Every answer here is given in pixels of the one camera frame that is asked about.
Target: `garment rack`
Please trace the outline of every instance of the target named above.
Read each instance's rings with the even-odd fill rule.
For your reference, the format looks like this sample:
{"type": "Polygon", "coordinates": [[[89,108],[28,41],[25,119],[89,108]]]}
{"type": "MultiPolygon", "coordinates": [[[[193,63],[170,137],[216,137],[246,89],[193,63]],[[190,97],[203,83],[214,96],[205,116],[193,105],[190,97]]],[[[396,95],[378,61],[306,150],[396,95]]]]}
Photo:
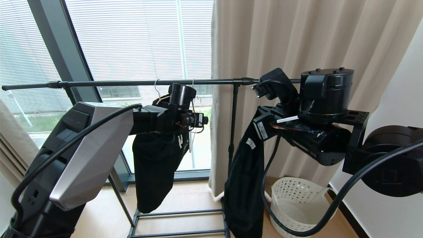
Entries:
{"type": "MultiPolygon", "coordinates": [[[[291,80],[292,83],[299,83],[298,79],[291,80]]],[[[247,86],[258,83],[258,80],[252,78],[238,78],[238,79],[216,79],[216,80],[107,80],[107,81],[87,81],[87,82],[78,82],[78,81],[52,81],[49,83],[41,84],[25,84],[25,85],[3,85],[2,90],[14,90],[14,89],[38,89],[38,88],[52,88],[52,89],[64,89],[67,96],[69,97],[72,105],[77,103],[77,100],[71,90],[72,87],[99,87],[99,86],[155,86],[155,85],[171,85],[173,83],[180,83],[186,85],[232,85],[232,115],[231,115],[231,132],[229,139],[228,147],[228,173],[231,169],[232,158],[234,153],[234,134],[235,134],[235,120],[236,120],[236,104],[238,100],[238,89],[240,86],[247,86]]],[[[127,238],[152,238],[152,237],[171,237],[171,236],[181,236],[181,235],[202,235],[202,234],[212,234],[212,233],[224,233],[225,238],[230,238],[230,232],[228,229],[228,224],[225,219],[225,208],[222,209],[211,209],[211,210],[192,210],[192,211],[181,211],[181,212],[167,212],[167,213],[149,213],[141,214],[138,209],[135,211],[133,218],[131,217],[121,194],[118,191],[116,183],[112,176],[108,177],[110,185],[115,192],[116,197],[118,198],[121,207],[131,224],[129,234],[127,238]],[[135,235],[138,221],[141,217],[150,217],[150,216],[168,216],[168,215],[186,215],[186,214],[205,214],[205,213],[222,213],[223,217],[223,229],[220,230],[202,230],[202,231],[189,231],[189,232],[174,232],[174,233],[165,233],[165,234],[151,234],[151,235],[135,235]]]]}

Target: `white wall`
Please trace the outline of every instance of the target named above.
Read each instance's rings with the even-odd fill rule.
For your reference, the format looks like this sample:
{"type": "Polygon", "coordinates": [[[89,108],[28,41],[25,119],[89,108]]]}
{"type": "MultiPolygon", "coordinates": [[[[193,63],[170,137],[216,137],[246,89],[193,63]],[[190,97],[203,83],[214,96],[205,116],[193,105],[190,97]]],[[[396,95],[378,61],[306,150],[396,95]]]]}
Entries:
{"type": "Polygon", "coordinates": [[[6,230],[9,226],[10,218],[12,218],[15,213],[15,209],[10,203],[10,197],[12,196],[14,188],[0,173],[0,235],[6,230]]]}
{"type": "MultiPolygon", "coordinates": [[[[386,125],[423,127],[422,105],[423,21],[368,121],[366,136],[386,125]]],[[[330,182],[336,191],[351,177],[341,169],[330,182]]],[[[393,198],[374,192],[360,181],[344,203],[372,238],[423,237],[423,194],[393,198]]]]}

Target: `perforated basket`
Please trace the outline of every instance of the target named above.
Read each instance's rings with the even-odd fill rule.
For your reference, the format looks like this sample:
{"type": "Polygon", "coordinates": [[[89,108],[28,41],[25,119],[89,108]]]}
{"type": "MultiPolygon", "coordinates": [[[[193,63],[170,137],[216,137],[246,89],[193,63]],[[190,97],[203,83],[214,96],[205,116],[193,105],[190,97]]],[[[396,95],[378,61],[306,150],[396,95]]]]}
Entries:
{"type": "MultiPolygon", "coordinates": [[[[295,231],[307,231],[316,226],[326,213],[329,203],[324,197],[330,188],[308,180],[285,177],[272,186],[272,212],[278,220],[295,231]]],[[[273,227],[285,238],[294,238],[270,218],[273,227]]]]}

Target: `black baseboard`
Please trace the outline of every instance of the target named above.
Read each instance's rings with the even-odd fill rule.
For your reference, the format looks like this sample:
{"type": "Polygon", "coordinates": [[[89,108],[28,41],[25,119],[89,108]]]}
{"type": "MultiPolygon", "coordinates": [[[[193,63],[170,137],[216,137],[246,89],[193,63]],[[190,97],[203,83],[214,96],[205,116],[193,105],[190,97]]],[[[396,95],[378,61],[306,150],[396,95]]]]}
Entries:
{"type": "MultiPolygon", "coordinates": [[[[333,199],[335,199],[335,192],[332,190],[328,190],[327,193],[329,196],[333,199]]],[[[369,238],[367,233],[364,231],[364,229],[360,226],[360,224],[357,222],[355,217],[351,214],[351,211],[346,207],[344,202],[341,202],[339,205],[339,210],[342,212],[348,223],[351,225],[352,229],[354,229],[355,233],[359,238],[369,238]]]]}

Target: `curtain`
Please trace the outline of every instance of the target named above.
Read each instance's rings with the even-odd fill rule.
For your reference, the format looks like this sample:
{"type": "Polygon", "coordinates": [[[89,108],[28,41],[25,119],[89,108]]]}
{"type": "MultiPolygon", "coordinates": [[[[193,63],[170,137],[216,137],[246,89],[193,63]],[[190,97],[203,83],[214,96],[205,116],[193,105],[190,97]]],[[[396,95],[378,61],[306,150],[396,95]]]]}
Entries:
{"type": "MultiPolygon", "coordinates": [[[[373,112],[422,15],[420,0],[215,0],[212,78],[259,78],[277,67],[300,78],[343,66],[355,70],[349,109],[373,112]]],[[[213,88],[209,185],[215,196],[227,179],[231,102],[232,86],[213,88]]],[[[235,148],[257,106],[276,103],[240,87],[235,148]]],[[[273,147],[274,138],[265,142],[265,160],[273,147]]],[[[282,140],[268,176],[327,186],[340,165],[321,166],[282,140]]]]}
{"type": "Polygon", "coordinates": [[[0,100],[0,172],[18,186],[38,153],[38,147],[0,100]]]}

